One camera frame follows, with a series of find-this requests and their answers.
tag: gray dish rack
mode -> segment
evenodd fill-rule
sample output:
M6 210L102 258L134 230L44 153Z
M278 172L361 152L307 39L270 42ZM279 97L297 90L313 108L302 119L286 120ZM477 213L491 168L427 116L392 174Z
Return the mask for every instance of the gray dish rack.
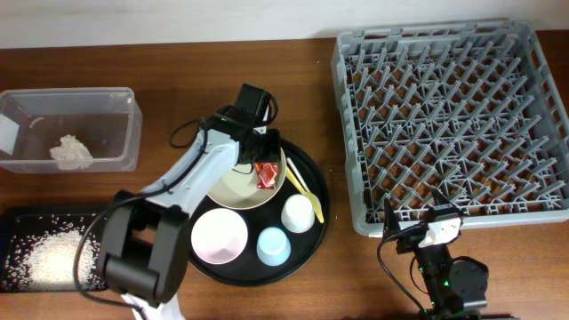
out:
M438 188L464 228L569 219L569 121L523 21L357 30L332 59L355 230L402 227Z

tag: white label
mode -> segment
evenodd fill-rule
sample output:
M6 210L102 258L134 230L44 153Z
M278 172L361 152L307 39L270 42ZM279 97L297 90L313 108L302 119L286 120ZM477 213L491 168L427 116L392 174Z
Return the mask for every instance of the white label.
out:
M0 115L0 150L9 154L14 152L20 126L5 115Z

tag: white bowl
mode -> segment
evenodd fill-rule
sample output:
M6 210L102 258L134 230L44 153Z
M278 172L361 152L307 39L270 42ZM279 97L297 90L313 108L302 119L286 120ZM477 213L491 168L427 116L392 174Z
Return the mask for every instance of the white bowl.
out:
M252 168L250 164L238 164L234 169L221 177L210 189L207 195L217 204L229 209L247 210L265 204L276 195L285 183L286 156L281 149L281 159L277 162L278 173L276 174L275 188L272 190L257 188L257 172L249 174Z
M237 212L219 208L199 217L192 229L191 244L199 259L224 264L243 252L248 236L247 225Z

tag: red sauce packet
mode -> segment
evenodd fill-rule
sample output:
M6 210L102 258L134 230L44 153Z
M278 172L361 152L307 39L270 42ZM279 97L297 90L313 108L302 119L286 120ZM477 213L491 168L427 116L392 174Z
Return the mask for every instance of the red sauce packet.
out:
M255 171L259 176L257 188L268 190L275 188L276 174L278 173L278 165L276 163L255 164Z

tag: small white cup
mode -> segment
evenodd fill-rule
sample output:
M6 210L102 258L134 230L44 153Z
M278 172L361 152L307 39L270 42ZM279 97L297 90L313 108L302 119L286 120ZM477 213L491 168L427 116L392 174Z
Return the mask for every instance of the small white cup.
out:
M284 203L281 221L284 227L291 232L308 231L314 224L312 203L303 195L290 196Z

